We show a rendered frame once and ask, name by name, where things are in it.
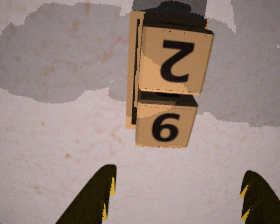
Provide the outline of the brown wooden number cube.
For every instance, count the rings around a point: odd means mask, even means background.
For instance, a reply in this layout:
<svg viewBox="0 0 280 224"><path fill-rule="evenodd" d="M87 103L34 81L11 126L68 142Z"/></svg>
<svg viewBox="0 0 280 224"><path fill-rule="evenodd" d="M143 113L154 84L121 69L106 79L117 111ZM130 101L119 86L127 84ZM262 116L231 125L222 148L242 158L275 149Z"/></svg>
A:
<svg viewBox="0 0 280 224"><path fill-rule="evenodd" d="M139 89L199 95L214 33L195 25L145 20L142 25Z"/></svg>
<svg viewBox="0 0 280 224"><path fill-rule="evenodd" d="M138 85L135 145L185 149L197 110L192 94L141 91Z"/></svg>

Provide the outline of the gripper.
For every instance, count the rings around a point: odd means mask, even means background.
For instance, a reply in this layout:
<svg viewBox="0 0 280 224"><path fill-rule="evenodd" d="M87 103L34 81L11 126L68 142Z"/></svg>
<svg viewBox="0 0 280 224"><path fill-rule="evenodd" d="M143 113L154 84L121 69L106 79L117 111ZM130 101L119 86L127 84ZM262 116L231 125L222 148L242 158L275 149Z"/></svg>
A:
<svg viewBox="0 0 280 224"><path fill-rule="evenodd" d="M115 164L102 166L55 224L102 224L107 220L116 174ZM245 224L280 224L280 200L261 175L246 171L240 197L244 198L241 219Z"/></svg>

